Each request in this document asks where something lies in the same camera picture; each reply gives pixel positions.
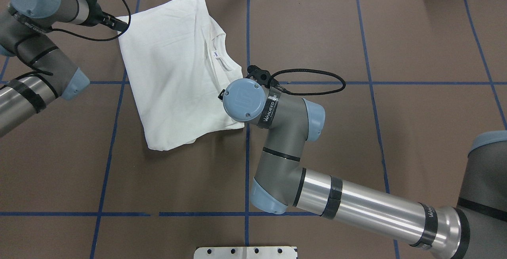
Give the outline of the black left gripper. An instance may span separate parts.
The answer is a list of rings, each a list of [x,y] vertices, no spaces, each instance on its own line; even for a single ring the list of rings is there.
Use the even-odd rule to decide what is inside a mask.
[[[118,18],[114,17],[113,15],[106,13],[106,12],[100,12],[94,16],[94,20],[98,24],[105,25],[106,27],[116,30],[118,32],[124,33],[128,30],[129,24],[119,20]]]

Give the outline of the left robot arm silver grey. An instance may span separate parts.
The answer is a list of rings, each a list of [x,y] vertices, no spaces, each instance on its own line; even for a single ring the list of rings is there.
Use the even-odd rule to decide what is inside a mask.
[[[42,112],[58,98],[71,100],[90,85],[89,78],[49,39],[56,22],[93,27],[104,25],[123,35],[130,21],[101,8],[98,0],[9,0],[1,13],[1,55],[17,57],[30,70],[1,87],[0,134]]]

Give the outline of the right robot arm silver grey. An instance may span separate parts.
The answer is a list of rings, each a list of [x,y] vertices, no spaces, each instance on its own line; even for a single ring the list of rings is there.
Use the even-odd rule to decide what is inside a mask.
[[[401,258],[506,258],[506,127],[486,85],[353,85],[319,105],[239,79],[219,98],[266,129],[257,208],[374,232]]]

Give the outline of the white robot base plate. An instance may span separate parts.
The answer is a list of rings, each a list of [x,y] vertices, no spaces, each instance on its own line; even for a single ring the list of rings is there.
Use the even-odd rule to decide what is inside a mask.
[[[194,259],[298,259],[293,246],[229,246],[197,248]]]

